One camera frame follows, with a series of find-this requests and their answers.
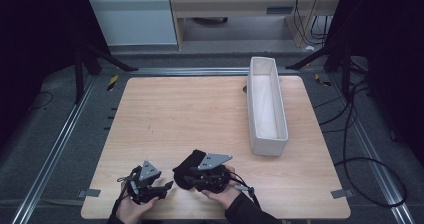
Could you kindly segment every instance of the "wooden tabletop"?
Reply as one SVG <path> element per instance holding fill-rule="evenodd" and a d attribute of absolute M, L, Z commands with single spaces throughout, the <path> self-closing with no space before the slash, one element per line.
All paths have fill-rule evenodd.
<path fill-rule="evenodd" d="M 230 154 L 264 211 L 281 219 L 347 218 L 341 189 L 323 135 L 300 77 L 281 76 L 289 140 L 279 157 L 250 152 L 245 76 L 143 77 L 128 81 L 81 214 L 107 219 L 119 196 L 119 177 L 144 160 L 162 175 L 153 186 L 173 180 L 172 169 L 194 149 Z M 145 219 L 225 219 L 224 210 L 194 188 L 175 183 Z"/>

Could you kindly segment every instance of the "wire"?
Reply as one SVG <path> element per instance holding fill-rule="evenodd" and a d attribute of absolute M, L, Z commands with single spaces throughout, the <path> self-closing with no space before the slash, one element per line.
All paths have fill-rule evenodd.
<path fill-rule="evenodd" d="M 337 163 L 335 163 L 334 164 L 334 166 L 338 166 L 338 165 L 340 165 L 340 164 L 343 164 L 343 169 L 344 169 L 344 172 L 345 172 L 345 174 L 346 174 L 346 177 L 347 177 L 347 180 L 349 181 L 349 183 L 350 183 L 350 185 L 361 195 L 361 196 L 363 196 L 365 199 L 367 199 L 368 201 L 370 201 L 370 202 L 372 202 L 372 203 L 374 203 L 374 204 L 376 204 L 376 205 L 378 205 L 378 206 L 381 206 L 381 207 L 387 207 L 387 208 L 392 208 L 392 207 L 397 207 L 397 206 L 400 206 L 400 205 L 403 205 L 403 203 L 405 203 L 405 201 L 406 201 L 406 199 L 407 199 L 407 197 L 408 197 L 408 190 L 407 190 L 407 188 L 406 188 L 406 185 L 402 182 L 402 180 L 401 180 L 401 178 L 399 177 L 399 175 L 397 175 L 396 174 L 396 172 L 393 170 L 393 169 L 391 169 L 389 166 L 387 166 L 386 164 L 384 164 L 384 163 L 382 163 L 382 162 L 380 162 L 380 161 L 378 161 L 378 160 L 375 160 L 375 159 L 372 159 L 372 158 L 368 158 L 368 157 L 352 157 L 352 158 L 346 158 L 346 149 L 347 149 L 347 129 L 348 129 L 348 125 L 349 125 L 349 120 L 350 120 L 350 117 L 351 117 L 351 115 L 352 115 L 352 112 L 353 112 L 353 109 L 354 109 L 354 97 L 355 97 L 355 89 L 358 87 L 358 84 L 357 85 L 355 85 L 354 87 L 353 87 L 353 90 L 352 90 L 352 92 L 351 93 L 353 93 L 352 95 L 350 95 L 351 96 L 351 98 L 350 98 L 350 100 L 348 100 L 348 101 L 350 101 L 351 102 L 351 106 L 350 106 L 350 110 L 349 110 L 349 114 L 348 114 L 348 117 L 347 117 L 347 119 L 346 119 L 346 123 L 345 123 L 345 129 L 344 129 L 344 133 L 343 133 L 343 160 L 342 161 L 340 161 L 340 162 L 337 162 Z M 372 199 L 371 197 L 369 197 L 369 196 L 367 196 L 363 191 L 361 191 L 356 185 L 355 185 L 355 183 L 352 181 L 352 179 L 351 179 L 351 177 L 350 177 L 350 175 L 349 175 L 349 171 L 347 170 L 347 163 L 348 162 L 352 162 L 352 161 L 358 161 L 358 160 L 366 160 L 366 161 L 371 161 L 371 162 L 374 162 L 374 163 L 377 163 L 377 164 L 379 164 L 379 165 L 382 165 L 382 166 L 384 166 L 389 172 L 390 172 L 390 174 L 392 174 L 393 176 L 395 176 L 396 177 L 396 179 L 398 180 L 398 182 L 400 183 L 400 185 L 402 186 L 402 189 L 403 189 L 403 195 L 402 195 L 402 200 L 400 200 L 398 203 L 395 203 L 395 204 L 386 204 L 386 203 L 383 203 L 383 202 L 379 202 L 379 201 L 376 201 L 375 199 Z"/>
<path fill-rule="evenodd" d="M 126 196 L 124 196 L 124 194 L 125 194 L 125 192 L 127 191 L 127 189 L 128 189 L 128 183 L 129 183 L 129 180 L 131 179 L 131 177 L 140 169 L 141 167 L 140 166 L 137 166 L 137 167 L 135 167 L 134 169 L 132 169 L 132 171 L 131 171 L 131 173 L 130 173 L 130 175 L 129 176 L 127 176 L 127 177 L 120 177 L 120 178 L 118 178 L 116 181 L 117 182 L 122 182 L 122 181 L 125 181 L 125 184 L 124 184 L 124 187 L 122 188 L 122 190 L 121 190 L 121 193 L 119 194 L 119 197 L 118 197 L 118 199 L 116 199 L 116 201 L 115 201 L 115 204 L 113 205 L 113 208 L 112 208 L 112 215 L 116 215 L 116 212 L 118 211 L 118 207 L 119 207 L 119 205 L 121 205 L 121 202 L 122 202 L 122 200 L 124 200 L 124 198 L 126 198 L 126 197 L 128 197 L 129 196 L 129 194 L 127 193 L 127 195 Z"/>
<path fill-rule="evenodd" d="M 47 103 L 45 103 L 43 105 L 32 107 L 31 108 L 32 110 L 43 108 L 43 107 L 47 106 L 48 104 L 50 104 L 50 102 L 53 100 L 53 94 L 51 92 L 44 91 L 44 92 L 40 92 L 38 94 L 49 94 L 50 95 L 50 100 L 48 100 Z"/>
<path fill-rule="evenodd" d="M 311 37 L 312 38 L 314 38 L 314 39 L 318 39 L 318 40 L 325 40 L 326 38 L 327 38 L 327 33 L 326 33 L 326 31 L 327 31 L 327 16 L 325 17 L 325 27 L 324 27 L 324 31 L 321 31 L 320 30 L 320 28 L 319 28 L 319 25 L 318 25 L 318 23 L 317 23 L 317 20 L 319 19 L 319 16 L 315 16 L 314 17 L 314 21 L 312 22 L 312 28 L 311 28 L 311 30 L 310 30 L 310 32 L 311 32 Z M 314 26 L 315 26 L 315 24 L 316 24 L 316 26 L 317 26 L 317 29 L 319 30 L 319 31 L 321 31 L 321 32 L 323 32 L 323 33 L 314 33 L 314 31 L 313 31 L 313 29 L 314 29 Z"/>
<path fill-rule="evenodd" d="M 241 178 L 241 176 L 240 176 L 240 175 L 238 175 L 237 173 L 235 173 L 235 172 L 230 172 L 230 174 L 234 174 L 236 177 L 240 178 L 240 180 L 238 180 L 238 179 L 236 179 L 236 178 L 232 178 L 232 177 L 230 177 L 230 180 L 233 180 L 233 181 L 235 181 L 235 182 L 238 182 L 238 183 L 242 184 L 243 186 L 247 187 L 247 189 L 248 189 L 248 193 L 249 193 L 249 196 L 252 198 L 252 200 L 253 200 L 253 202 L 256 204 L 256 206 L 258 206 L 258 207 L 259 207 L 259 209 L 261 209 L 261 205 L 259 204 L 258 198 L 257 198 L 257 197 L 256 197 L 256 195 L 255 195 L 255 189 L 254 189 L 253 187 L 249 187 L 249 186 L 246 184 L 246 182 L 243 180 L 243 178 Z"/>
<path fill-rule="evenodd" d="M 355 117 L 353 118 L 353 121 L 349 124 L 349 126 L 347 128 L 351 128 L 352 127 L 352 125 L 356 122 L 356 118 L 357 117 L 358 117 L 358 115 L 355 114 Z M 338 129 L 338 130 L 323 131 L 322 133 L 325 134 L 325 133 L 332 133 L 332 132 L 341 132 L 341 131 L 344 131 L 344 130 L 345 130 L 345 128 Z"/>
<path fill-rule="evenodd" d="M 295 27 L 296 27 L 297 31 L 300 33 L 300 36 L 301 36 L 301 38 L 302 38 L 302 41 L 303 41 L 303 42 L 305 42 L 305 44 L 307 44 L 307 45 L 311 45 L 311 46 L 321 44 L 321 43 L 311 42 L 311 41 L 309 41 L 309 40 L 308 40 L 308 38 L 306 37 L 305 28 L 304 28 L 304 26 L 303 26 L 303 22 L 302 22 L 302 19 L 301 19 L 301 17 L 300 17 L 300 12 L 299 12 L 298 5 L 299 5 L 299 0 L 295 0 L 295 7 L 294 7 L 294 12 L 293 12 L 293 22 L 294 22 L 294 25 L 295 25 Z M 301 28 L 299 28 L 299 26 L 298 26 L 298 25 L 297 25 L 297 23 L 296 23 L 296 13 L 297 13 L 297 15 L 298 15 L 298 17 L 299 17 L 299 22 L 300 22 Z"/>
<path fill-rule="evenodd" d="M 356 89 L 356 87 L 357 87 L 357 86 L 362 85 L 362 84 L 364 84 L 364 83 L 365 83 L 365 80 L 360 81 L 358 84 L 356 84 L 356 85 L 355 85 L 354 89 Z M 366 89 L 368 89 L 368 88 L 363 88 L 363 89 L 359 90 L 358 92 L 363 91 L 363 90 L 366 90 Z M 349 105 L 350 105 L 350 103 L 351 103 L 350 99 L 352 99 L 352 98 L 353 98 L 352 96 L 353 96 L 353 95 L 355 95 L 355 94 L 356 94 L 356 90 L 353 90 L 353 94 L 350 94 L 350 95 L 349 95 L 349 96 L 351 96 L 351 97 L 350 97 L 350 98 L 348 98 L 347 103 L 346 103 L 345 107 L 343 108 L 343 110 L 342 110 L 341 112 L 339 112 L 339 113 L 338 113 L 335 117 L 333 117 L 333 118 L 331 118 L 331 119 L 329 119 L 329 120 L 327 120 L 327 121 L 324 121 L 324 122 L 319 123 L 319 125 L 320 125 L 320 126 L 325 125 L 325 124 L 327 124 L 327 123 L 330 123 L 330 122 L 332 122 L 332 121 L 336 120 L 336 119 L 337 119 L 337 118 L 339 118 L 340 116 L 342 116 L 342 115 L 343 115 L 343 113 L 347 110 L 347 108 L 349 107 Z"/>
<path fill-rule="evenodd" d="M 338 97 L 336 97 L 336 98 L 334 98 L 334 99 L 331 99 L 331 100 L 329 100 L 329 101 L 323 102 L 323 103 L 321 103 L 321 104 L 318 104 L 318 105 L 314 106 L 313 108 L 315 109 L 315 108 L 318 108 L 318 107 L 320 107 L 320 106 L 324 106 L 325 104 L 328 104 L 328 103 L 333 102 L 333 101 L 338 100 L 338 99 L 340 99 L 340 96 L 338 96 Z"/>

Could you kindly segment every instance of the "white container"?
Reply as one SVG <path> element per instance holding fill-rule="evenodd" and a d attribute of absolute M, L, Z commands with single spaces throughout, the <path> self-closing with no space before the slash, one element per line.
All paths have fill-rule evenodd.
<path fill-rule="evenodd" d="M 273 58 L 252 57 L 247 76 L 250 149 L 280 156 L 288 140 L 280 81 Z"/>

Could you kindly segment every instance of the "metal rail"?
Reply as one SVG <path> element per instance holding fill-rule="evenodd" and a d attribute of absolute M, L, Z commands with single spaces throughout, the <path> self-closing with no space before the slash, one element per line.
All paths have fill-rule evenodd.
<path fill-rule="evenodd" d="M 12 219 L 13 224 L 27 223 L 31 217 L 31 214 L 34 211 L 38 201 L 40 200 L 44 188 L 46 187 L 50 176 L 56 167 L 56 164 L 68 142 L 68 139 L 72 134 L 81 111 L 87 103 L 87 99 L 91 93 L 95 80 L 96 76 L 89 76 L 87 79 L 85 95 L 82 97 L 81 101 L 78 104 L 75 104 L 75 106 L 72 108 L 72 111 L 69 114 L 68 119 L 66 120 L 65 125 L 59 134 L 59 137 L 56 139 L 56 142 L 54 143 L 46 161 L 44 162 L 43 167 L 38 173 L 38 176 L 32 184 L 31 189 L 26 194 L 25 199 L 16 211 L 15 216 Z"/>
<path fill-rule="evenodd" d="M 277 67 L 281 75 L 296 74 L 299 71 Z M 247 76 L 249 67 L 218 67 L 218 68 L 139 68 L 138 71 L 127 72 L 128 75 L 142 76 Z"/>
<path fill-rule="evenodd" d="M 332 83 L 339 83 L 337 82 L 334 75 L 330 75 L 330 78 L 332 79 Z M 335 89 L 338 92 L 339 96 L 343 96 L 340 90 L 340 87 L 338 85 L 335 85 Z M 346 105 L 346 100 L 343 98 L 341 100 L 343 102 L 343 105 Z M 365 128 L 363 127 L 358 116 L 356 116 L 356 121 L 354 122 L 353 127 L 354 127 L 356 137 L 358 139 L 358 143 L 361 146 L 365 156 L 375 159 L 377 161 L 383 162 L 377 150 L 375 149 L 374 144 L 371 142 L 370 138 L 368 137 L 367 132 L 365 131 Z M 386 197 L 386 200 L 390 204 L 395 204 L 401 201 L 402 195 L 400 194 L 393 178 L 391 177 L 387 169 L 375 163 L 372 163 L 370 166 L 378 184 L 380 185 L 380 188 L 384 196 Z M 398 207 L 393 207 L 391 208 L 391 210 L 393 212 L 393 215 L 397 223 L 399 224 L 414 224 L 415 223 L 415 220 L 412 217 L 411 213 L 409 212 L 409 209 L 406 206 L 406 204 L 403 204 Z"/>

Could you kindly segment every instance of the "black pole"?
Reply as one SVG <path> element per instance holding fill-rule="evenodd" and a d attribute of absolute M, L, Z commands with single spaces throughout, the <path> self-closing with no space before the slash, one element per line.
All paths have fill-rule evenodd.
<path fill-rule="evenodd" d="M 355 7 L 353 8 L 352 12 L 347 16 L 347 18 L 344 20 L 344 22 L 341 24 L 341 26 L 337 29 L 337 31 L 334 33 L 333 36 L 327 36 L 327 40 L 325 42 L 325 45 L 323 48 L 321 48 L 320 50 L 316 51 L 315 53 L 309 55 L 308 57 L 306 57 L 305 59 L 299 61 L 298 63 L 295 63 L 291 66 L 287 66 L 286 69 L 300 69 L 302 67 L 304 67 L 305 65 L 309 64 L 310 62 L 314 61 L 315 59 L 318 59 L 319 57 L 323 56 L 323 55 L 335 55 L 337 56 L 336 58 L 331 58 L 331 56 L 329 57 L 329 59 L 327 60 L 326 63 L 326 69 L 327 70 L 332 70 L 335 69 L 335 66 L 329 66 L 328 64 L 331 65 L 337 65 L 338 62 L 337 61 L 329 61 L 330 59 L 339 59 L 339 54 L 336 53 L 336 50 L 342 50 L 342 53 L 344 54 L 344 49 L 342 49 L 341 47 L 343 47 L 342 45 L 345 45 L 347 42 L 347 39 L 349 37 L 349 31 L 352 29 L 352 25 L 353 23 L 356 21 L 356 19 L 360 16 L 360 12 L 362 11 L 362 9 L 364 8 L 364 2 L 366 0 L 359 0 L 358 4 L 355 5 Z"/>
<path fill-rule="evenodd" d="M 80 58 L 79 48 L 77 48 L 75 51 L 74 62 L 75 62 L 75 83 L 77 87 L 77 95 L 75 98 L 75 104 L 77 104 L 79 103 L 79 101 L 81 100 L 81 97 L 84 94 L 84 80 L 83 80 L 82 62 Z"/>
<path fill-rule="evenodd" d="M 89 52 L 96 54 L 97 56 L 105 59 L 106 61 L 112 63 L 113 65 L 121 68 L 124 71 L 138 71 L 138 68 L 130 67 L 127 64 L 124 64 L 121 61 L 119 61 L 118 59 L 114 58 L 113 56 L 108 55 L 108 54 L 100 51 L 99 49 L 97 49 L 96 47 L 94 47 L 92 45 L 86 44 L 85 47 Z"/>
<path fill-rule="evenodd" d="M 349 83 L 350 83 L 350 48 L 349 43 L 346 43 L 343 68 L 342 68 L 342 93 L 346 98 L 349 98 Z"/>

